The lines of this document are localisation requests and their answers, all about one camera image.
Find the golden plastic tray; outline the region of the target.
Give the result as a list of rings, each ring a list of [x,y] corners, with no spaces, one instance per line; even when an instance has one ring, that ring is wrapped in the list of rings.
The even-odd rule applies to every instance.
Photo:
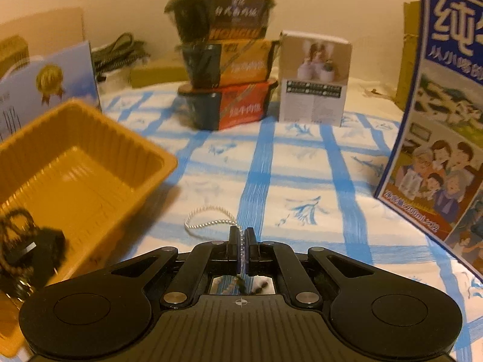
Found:
[[[102,268],[123,224],[175,170],[175,156],[80,100],[1,143],[1,212],[26,209],[60,230],[65,258],[50,284]]]

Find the blue checked tablecloth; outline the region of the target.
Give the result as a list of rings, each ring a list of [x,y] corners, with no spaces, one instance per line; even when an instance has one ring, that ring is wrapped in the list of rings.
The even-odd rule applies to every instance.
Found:
[[[101,99],[105,115],[177,157],[178,165],[121,226],[111,260],[165,245],[182,252],[221,240],[226,226],[188,232],[186,216],[218,205],[297,252],[324,246],[448,293],[463,315],[453,356],[482,358],[482,285],[438,243],[377,201],[374,190],[394,145],[400,110],[355,83],[342,125],[280,123],[272,103],[260,121],[196,130],[176,84],[127,89]]]

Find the dark blue milk carton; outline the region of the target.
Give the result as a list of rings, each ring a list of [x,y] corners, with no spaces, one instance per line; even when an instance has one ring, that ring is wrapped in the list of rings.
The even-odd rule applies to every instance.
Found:
[[[376,198],[482,275],[482,0],[420,0],[414,75]]]

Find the bottom red noodle bowl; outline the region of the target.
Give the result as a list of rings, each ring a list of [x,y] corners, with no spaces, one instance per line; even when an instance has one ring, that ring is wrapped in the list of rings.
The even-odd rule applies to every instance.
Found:
[[[186,100],[192,122],[200,130],[219,131],[265,118],[276,79],[218,88],[183,84],[178,94]]]

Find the light blue pure milk carton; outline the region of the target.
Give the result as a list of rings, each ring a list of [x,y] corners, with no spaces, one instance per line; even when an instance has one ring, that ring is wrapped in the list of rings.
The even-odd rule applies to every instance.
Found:
[[[1,80],[1,139],[71,99],[100,107],[88,41],[36,57]]]

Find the small white product box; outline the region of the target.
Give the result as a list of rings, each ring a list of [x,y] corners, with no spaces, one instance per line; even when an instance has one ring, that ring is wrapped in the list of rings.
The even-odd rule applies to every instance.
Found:
[[[341,125],[352,45],[344,38],[294,30],[280,34],[280,122]]]

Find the middle orange noodle bowl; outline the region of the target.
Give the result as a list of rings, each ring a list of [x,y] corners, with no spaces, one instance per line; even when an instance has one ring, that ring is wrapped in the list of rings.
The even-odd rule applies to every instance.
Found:
[[[183,43],[178,49],[192,86],[208,89],[266,81],[278,46],[261,38]]]

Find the brown printed cardboard box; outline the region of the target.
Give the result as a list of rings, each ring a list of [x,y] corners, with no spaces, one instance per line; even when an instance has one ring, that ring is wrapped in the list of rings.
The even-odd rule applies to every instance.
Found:
[[[0,43],[0,78],[30,62],[29,46],[19,35],[4,38]]]

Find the open brown cardboard box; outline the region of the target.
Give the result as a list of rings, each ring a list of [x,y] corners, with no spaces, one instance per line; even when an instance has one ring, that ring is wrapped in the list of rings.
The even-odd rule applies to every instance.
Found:
[[[399,81],[396,89],[395,104],[405,110],[410,92],[414,65],[416,61],[421,3],[419,1],[405,2],[403,51],[399,69]]]

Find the top black noodle bowl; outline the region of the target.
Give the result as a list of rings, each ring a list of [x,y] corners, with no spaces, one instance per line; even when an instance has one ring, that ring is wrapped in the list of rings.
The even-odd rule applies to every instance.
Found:
[[[169,0],[165,14],[184,43],[264,38],[274,0]]]

